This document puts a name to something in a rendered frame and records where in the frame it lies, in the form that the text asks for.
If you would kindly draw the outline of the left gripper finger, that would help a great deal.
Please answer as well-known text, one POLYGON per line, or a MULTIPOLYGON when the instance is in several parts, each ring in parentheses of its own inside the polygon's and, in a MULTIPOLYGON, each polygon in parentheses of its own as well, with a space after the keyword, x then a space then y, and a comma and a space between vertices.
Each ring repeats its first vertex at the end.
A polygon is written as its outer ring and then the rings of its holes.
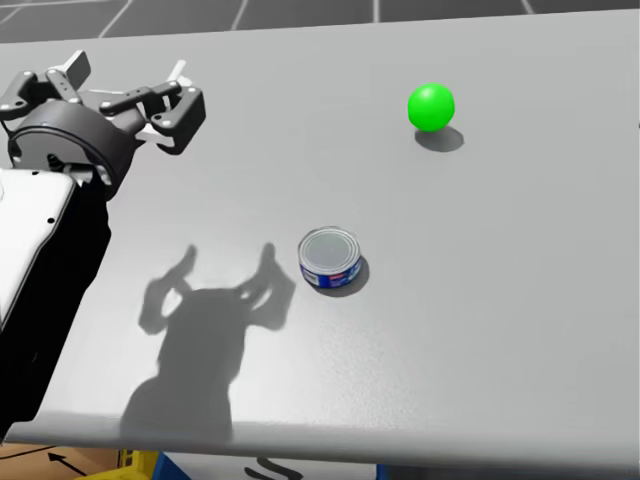
POLYGON ((141 120, 130 127, 134 142, 153 143, 169 155, 180 155, 206 119, 204 94, 183 75, 187 62, 180 59, 168 79, 153 87, 111 92, 99 112, 108 120, 133 111, 141 120))
POLYGON ((77 50, 63 65, 49 67, 41 73, 23 71, 0 95, 0 121, 26 117, 49 100, 82 104, 78 89, 91 74, 84 50, 77 50))

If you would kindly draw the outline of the brown box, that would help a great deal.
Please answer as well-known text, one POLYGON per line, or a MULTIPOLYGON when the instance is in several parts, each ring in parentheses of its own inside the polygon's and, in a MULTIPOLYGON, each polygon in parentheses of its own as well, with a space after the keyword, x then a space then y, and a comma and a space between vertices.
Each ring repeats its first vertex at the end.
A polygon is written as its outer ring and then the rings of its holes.
POLYGON ((76 480, 118 467, 119 451, 30 444, 0 446, 0 480, 76 480))

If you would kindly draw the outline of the small smooth ball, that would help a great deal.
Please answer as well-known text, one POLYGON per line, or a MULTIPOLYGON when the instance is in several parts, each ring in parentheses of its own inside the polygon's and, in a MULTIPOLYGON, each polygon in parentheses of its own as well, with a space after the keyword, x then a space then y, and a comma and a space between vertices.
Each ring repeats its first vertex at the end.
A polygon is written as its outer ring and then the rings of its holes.
POLYGON ((418 130, 435 132, 446 127, 455 114, 455 100, 451 91, 438 83, 416 88, 408 97, 409 122, 418 130))

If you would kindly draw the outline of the yellow box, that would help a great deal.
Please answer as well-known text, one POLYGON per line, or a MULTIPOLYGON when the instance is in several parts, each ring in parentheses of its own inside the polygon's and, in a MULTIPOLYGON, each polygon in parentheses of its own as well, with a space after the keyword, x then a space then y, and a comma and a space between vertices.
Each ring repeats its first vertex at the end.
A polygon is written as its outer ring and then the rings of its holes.
POLYGON ((152 480, 157 451, 121 450, 116 480, 152 480))

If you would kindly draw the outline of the white box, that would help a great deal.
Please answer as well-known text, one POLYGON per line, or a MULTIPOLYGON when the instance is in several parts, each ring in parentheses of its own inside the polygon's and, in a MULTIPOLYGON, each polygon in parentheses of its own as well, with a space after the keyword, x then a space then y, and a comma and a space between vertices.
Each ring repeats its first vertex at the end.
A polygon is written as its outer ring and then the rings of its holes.
POLYGON ((196 456, 184 470, 191 480, 377 480, 375 465, 310 460, 196 456))

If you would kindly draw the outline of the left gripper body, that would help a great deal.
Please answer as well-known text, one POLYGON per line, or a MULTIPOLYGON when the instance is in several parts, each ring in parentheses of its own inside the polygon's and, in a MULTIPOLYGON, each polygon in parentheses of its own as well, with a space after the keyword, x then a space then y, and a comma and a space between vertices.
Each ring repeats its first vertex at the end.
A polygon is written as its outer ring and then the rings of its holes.
POLYGON ((143 144, 136 135, 146 121, 136 107, 112 116, 100 113, 102 103, 112 100, 105 93, 84 91, 81 97, 83 104, 49 100, 35 107, 9 135, 9 157, 17 169, 99 181, 109 201, 143 144))

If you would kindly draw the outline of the blue flat can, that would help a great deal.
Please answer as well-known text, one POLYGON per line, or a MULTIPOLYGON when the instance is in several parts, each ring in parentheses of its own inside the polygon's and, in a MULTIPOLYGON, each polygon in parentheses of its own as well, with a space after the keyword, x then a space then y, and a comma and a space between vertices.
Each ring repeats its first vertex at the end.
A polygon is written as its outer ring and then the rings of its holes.
POLYGON ((298 245, 303 278, 320 289, 336 289, 352 283, 362 265, 361 247, 349 231, 325 226, 308 232, 298 245))

